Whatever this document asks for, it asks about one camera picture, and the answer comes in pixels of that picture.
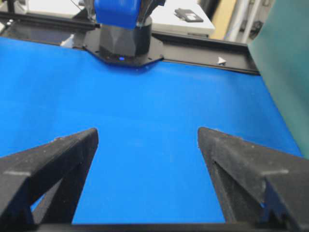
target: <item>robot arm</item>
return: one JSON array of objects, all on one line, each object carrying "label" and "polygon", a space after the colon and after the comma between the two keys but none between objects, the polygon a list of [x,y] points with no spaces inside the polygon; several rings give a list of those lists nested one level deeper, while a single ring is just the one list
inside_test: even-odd
[{"label": "robot arm", "polygon": [[89,18],[100,27],[89,31],[84,48],[106,63],[139,67],[163,59],[163,43],[152,36],[150,14],[165,0],[84,0]]}]

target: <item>blue surface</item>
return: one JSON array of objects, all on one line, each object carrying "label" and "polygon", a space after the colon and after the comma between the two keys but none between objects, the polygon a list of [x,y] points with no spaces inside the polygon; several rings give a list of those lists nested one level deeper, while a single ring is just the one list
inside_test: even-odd
[{"label": "blue surface", "polygon": [[140,0],[95,0],[99,23],[133,29],[140,12]]},{"label": "blue surface", "polygon": [[99,131],[74,223],[222,222],[197,129],[300,152],[260,76],[0,38],[1,155]]}]

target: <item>blue tabletop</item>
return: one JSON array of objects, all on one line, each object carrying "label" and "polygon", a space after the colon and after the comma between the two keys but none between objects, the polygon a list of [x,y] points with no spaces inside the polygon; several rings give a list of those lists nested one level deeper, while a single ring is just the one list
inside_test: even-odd
[{"label": "blue tabletop", "polygon": [[91,127],[99,147],[74,223],[223,222],[201,126],[300,155],[260,76],[0,38],[0,156]]}]

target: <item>black mounting plate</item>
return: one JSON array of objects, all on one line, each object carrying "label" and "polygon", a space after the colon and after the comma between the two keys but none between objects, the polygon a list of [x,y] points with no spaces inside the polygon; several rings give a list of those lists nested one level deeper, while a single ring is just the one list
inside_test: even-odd
[{"label": "black mounting plate", "polygon": [[113,54],[107,50],[100,51],[100,29],[88,31],[84,40],[84,49],[109,64],[140,67],[156,61],[162,60],[163,57],[163,43],[151,37],[149,52],[144,55],[129,57]]}]

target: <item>green panel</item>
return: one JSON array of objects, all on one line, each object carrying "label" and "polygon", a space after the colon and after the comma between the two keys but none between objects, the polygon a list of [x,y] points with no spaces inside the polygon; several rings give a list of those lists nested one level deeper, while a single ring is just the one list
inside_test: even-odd
[{"label": "green panel", "polygon": [[263,79],[309,158],[309,0],[277,0],[259,36],[249,45]]}]

